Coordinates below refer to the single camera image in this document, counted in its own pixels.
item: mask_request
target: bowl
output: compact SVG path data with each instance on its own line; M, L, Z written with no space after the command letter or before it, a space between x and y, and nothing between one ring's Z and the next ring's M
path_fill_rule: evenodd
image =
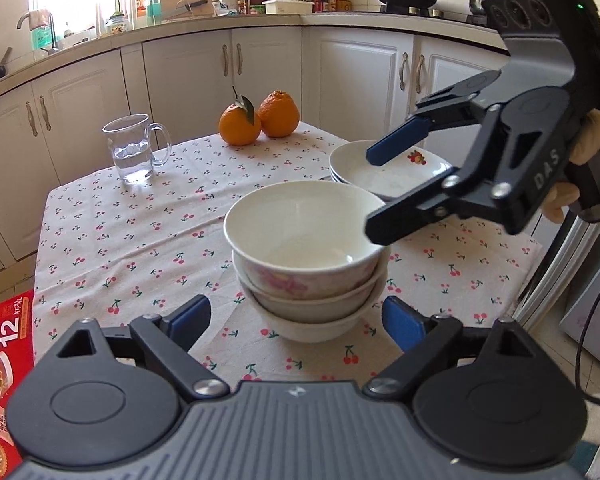
M281 300L262 290L258 290L258 288L246 277L244 271L240 268L240 265L236 265L235 259L233 262L235 273L240 282L244 287L251 291L256 301L270 313L298 323L327 323L347 317L365 303L378 278L386 272L386 266L389 262L390 255L391 247L385 247L380 253L380 259L376 265L375 272L369 280L358 288L341 296L336 296L335 298L309 301Z
M242 284L242 288L244 295L251 300L250 304L258 314L262 316L262 319L267 322L269 328L277 332L280 337L299 343L322 343L324 341L336 339L344 333L347 333L356 325L362 316L365 316L371 311L371 308L386 286L386 278L387 272L384 270L382 275L375 282L371 294L359 309L352 314L349 314L347 317L328 323L297 323L278 317L258 303L258 300L256 300L255 296L245 283Z
M234 263L258 290L284 300L345 294L374 273L382 246L366 216L384 203L358 187L298 180L243 196L224 218Z
M366 161L366 150L376 142L356 140L333 150L329 156L333 178L390 202L451 168L445 159L417 146L383 166L372 166Z

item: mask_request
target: cabinet handle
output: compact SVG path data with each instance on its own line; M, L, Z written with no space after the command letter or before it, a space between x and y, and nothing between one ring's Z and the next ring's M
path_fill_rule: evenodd
M226 45L222 46L222 55L224 56L224 77L229 75L229 57L226 54Z
M236 46L238 49L238 75L242 74L242 46L238 43Z
M45 120L46 130L51 131L51 124L49 123L49 114L46 112L45 98L40 96L40 106L42 107L42 118Z
M416 69L416 94L419 94L422 91L420 87L420 72L422 72L422 66L424 65L424 56L420 54L418 58L418 67Z
M404 67L407 66L407 61L409 60L409 54L406 52L402 53L402 64L400 65L400 90L404 90Z
M38 131L36 130L36 121L33 120L33 112L31 111L31 103L27 101L27 115L29 116L29 126L31 126L31 131L33 132L33 136L38 136Z

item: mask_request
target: table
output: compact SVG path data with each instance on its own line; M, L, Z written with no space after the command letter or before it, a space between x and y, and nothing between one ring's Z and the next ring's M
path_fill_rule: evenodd
M231 385L366 382L401 354L380 319L388 294L428 316L448 312L466 325L490 326L515 301L540 246L480 219L449 218L394 244L383 296L331 342L285 340L250 307L232 269L224 215L261 186L327 177L328 153L344 142L303 123L285 139L262 135L243 148L215 135L174 146L145 184L124 186L109 168L53 190L36 265L35 359L76 319L123 326L201 293L211 301L212 320L190 354Z

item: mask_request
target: floor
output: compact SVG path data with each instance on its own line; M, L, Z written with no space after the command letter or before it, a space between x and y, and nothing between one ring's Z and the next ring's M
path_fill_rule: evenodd
M17 262L0 272L0 302L16 294L34 288L33 275L36 267L36 254ZM574 380L576 342L561 332L558 322L564 315L566 295L563 295L547 313L544 319L533 328L531 335L555 361L565 375ZM580 362L580 384L587 393L600 393L600 362L587 351L583 351Z

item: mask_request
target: red package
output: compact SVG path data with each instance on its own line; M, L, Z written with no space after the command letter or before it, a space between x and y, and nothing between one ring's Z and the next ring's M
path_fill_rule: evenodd
M0 478L22 461L4 421L11 393L33 368L31 304L33 291L0 303Z

